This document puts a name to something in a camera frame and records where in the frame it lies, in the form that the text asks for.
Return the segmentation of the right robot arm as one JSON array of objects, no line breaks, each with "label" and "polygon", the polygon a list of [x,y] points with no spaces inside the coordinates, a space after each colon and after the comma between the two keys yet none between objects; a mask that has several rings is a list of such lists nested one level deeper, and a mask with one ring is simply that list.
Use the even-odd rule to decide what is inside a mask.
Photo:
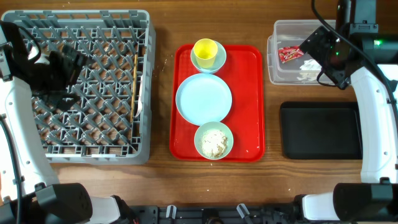
[{"label": "right robot arm", "polygon": [[381,35],[376,1],[340,1],[335,26],[322,21],[300,45],[340,90],[352,86],[361,122],[361,182],[299,195],[298,222],[397,221],[397,36]]}]

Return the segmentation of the grey dishwasher rack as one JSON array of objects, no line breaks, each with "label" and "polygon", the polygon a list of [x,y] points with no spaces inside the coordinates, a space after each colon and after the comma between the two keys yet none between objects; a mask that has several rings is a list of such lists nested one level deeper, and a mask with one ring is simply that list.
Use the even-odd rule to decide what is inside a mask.
[{"label": "grey dishwasher rack", "polygon": [[[74,47],[92,59],[77,83],[67,87],[80,100],[60,111],[33,98],[34,120],[52,163],[142,165],[150,156],[150,93],[156,33],[142,9],[7,11],[2,20],[25,27],[28,49],[42,53]],[[137,58],[135,110],[142,77],[142,111],[130,122],[134,55]]]}]

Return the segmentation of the white plastic fork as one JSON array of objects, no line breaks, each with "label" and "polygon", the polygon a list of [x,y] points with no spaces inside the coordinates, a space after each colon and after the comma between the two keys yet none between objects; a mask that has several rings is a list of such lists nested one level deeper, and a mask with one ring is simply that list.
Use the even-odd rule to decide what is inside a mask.
[{"label": "white plastic fork", "polygon": [[137,110],[134,115],[134,118],[139,117],[141,111],[142,111],[142,90],[143,90],[143,81],[142,77],[140,79],[140,85],[139,85],[139,94],[138,94],[138,100],[137,100]]}]

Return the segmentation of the green bowl with food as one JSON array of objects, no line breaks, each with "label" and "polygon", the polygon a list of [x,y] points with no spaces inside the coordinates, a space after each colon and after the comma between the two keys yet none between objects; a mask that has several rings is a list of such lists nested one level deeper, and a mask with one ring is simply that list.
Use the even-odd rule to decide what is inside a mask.
[{"label": "green bowl with food", "polygon": [[194,135],[197,152],[209,160],[225,158],[233,148],[234,137],[227,125],[209,122],[201,125]]}]

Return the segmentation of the clear plastic bin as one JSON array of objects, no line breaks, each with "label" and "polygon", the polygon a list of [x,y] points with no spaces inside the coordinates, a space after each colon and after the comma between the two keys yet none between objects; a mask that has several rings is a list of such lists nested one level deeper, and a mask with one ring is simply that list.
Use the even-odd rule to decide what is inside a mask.
[{"label": "clear plastic bin", "polygon": [[305,54],[300,58],[282,63],[278,49],[300,45],[312,34],[321,23],[318,20],[278,20],[274,24],[272,35],[267,40],[267,67],[271,83],[275,85],[318,85],[317,79],[313,82],[304,82],[297,79],[300,67],[305,60],[312,59]]}]

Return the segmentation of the black plastic tray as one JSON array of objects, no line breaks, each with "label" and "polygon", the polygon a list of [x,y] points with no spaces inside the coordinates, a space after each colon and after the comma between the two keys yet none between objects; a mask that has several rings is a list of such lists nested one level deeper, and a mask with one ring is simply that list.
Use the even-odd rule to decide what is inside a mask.
[{"label": "black plastic tray", "polygon": [[356,102],[286,101],[280,105],[282,152],[296,160],[361,160]]}]

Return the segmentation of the light blue plate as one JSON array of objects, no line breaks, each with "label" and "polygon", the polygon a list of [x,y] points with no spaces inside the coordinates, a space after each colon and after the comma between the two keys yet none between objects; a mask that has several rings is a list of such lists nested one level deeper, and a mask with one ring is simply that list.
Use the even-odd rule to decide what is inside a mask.
[{"label": "light blue plate", "polygon": [[177,111],[196,126],[220,122],[229,113],[233,97],[229,86],[216,75],[198,73],[186,78],[175,94]]}]

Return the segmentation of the white napkin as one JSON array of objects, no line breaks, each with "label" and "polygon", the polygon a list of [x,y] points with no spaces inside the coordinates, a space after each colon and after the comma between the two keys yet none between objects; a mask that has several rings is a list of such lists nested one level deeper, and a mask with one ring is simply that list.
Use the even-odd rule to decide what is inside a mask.
[{"label": "white napkin", "polygon": [[316,60],[305,60],[304,64],[300,67],[297,79],[304,82],[313,82],[317,79],[321,68],[321,65]]}]

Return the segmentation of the yellow plastic cup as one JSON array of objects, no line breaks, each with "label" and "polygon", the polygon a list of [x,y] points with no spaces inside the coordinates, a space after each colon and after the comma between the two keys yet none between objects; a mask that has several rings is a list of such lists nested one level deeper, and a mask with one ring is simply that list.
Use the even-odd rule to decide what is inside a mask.
[{"label": "yellow plastic cup", "polygon": [[200,39],[193,46],[197,64],[201,68],[210,68],[215,62],[218,53],[218,45],[211,39]]}]

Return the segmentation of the small green bowl under cup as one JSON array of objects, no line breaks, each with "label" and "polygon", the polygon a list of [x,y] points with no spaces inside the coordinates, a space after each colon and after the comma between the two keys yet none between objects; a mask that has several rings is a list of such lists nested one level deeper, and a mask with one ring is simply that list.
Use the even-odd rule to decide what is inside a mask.
[{"label": "small green bowl under cup", "polygon": [[216,54],[216,58],[215,58],[215,62],[213,64],[212,67],[210,68],[202,68],[199,66],[199,64],[197,63],[196,60],[196,56],[194,54],[194,51],[191,50],[190,52],[190,59],[191,62],[193,64],[193,66],[200,72],[200,73],[210,73],[210,74],[214,74],[216,72],[218,72],[223,65],[226,62],[226,58],[227,58],[227,54],[226,54],[226,50],[225,48],[217,41],[215,41],[215,43],[218,46],[218,53]]}]

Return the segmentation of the red plastic tray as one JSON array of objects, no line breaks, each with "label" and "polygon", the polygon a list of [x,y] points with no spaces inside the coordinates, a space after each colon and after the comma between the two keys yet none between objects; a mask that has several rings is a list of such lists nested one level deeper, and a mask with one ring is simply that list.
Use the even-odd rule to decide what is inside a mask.
[{"label": "red plastic tray", "polygon": [[[232,131],[234,144],[225,162],[256,162],[265,152],[262,55],[250,45],[225,45],[226,62],[216,73],[229,86],[232,105],[222,121]],[[172,103],[169,149],[185,161],[204,161],[194,146],[197,126],[184,120]]]}]

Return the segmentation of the red snack wrapper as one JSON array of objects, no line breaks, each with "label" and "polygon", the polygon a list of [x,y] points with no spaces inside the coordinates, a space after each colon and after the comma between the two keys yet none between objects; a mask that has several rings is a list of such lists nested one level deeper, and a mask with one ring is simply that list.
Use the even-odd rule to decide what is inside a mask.
[{"label": "red snack wrapper", "polygon": [[291,47],[281,47],[278,49],[279,59],[282,63],[294,60],[296,58],[300,58],[304,55],[301,51],[299,45],[291,46]]}]

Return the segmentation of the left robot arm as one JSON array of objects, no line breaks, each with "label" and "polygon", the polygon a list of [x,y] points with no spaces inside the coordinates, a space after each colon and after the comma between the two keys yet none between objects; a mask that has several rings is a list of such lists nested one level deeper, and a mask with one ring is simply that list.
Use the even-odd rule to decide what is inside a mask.
[{"label": "left robot arm", "polygon": [[2,223],[138,223],[120,197],[92,197],[79,183],[59,181],[37,131],[32,98],[56,109],[71,108],[69,94],[90,59],[69,45],[30,55],[29,31],[1,22],[1,206]]}]

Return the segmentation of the wooden chopstick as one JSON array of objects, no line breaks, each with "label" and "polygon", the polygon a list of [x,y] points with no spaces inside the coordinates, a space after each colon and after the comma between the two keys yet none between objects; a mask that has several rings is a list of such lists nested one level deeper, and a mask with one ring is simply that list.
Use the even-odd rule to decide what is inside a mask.
[{"label": "wooden chopstick", "polygon": [[137,58],[138,54],[134,55],[134,68],[133,68],[133,79],[132,79],[132,98],[131,98],[131,113],[130,122],[133,123],[134,120],[134,110],[135,110],[135,97],[136,97],[136,83],[137,83]]}]

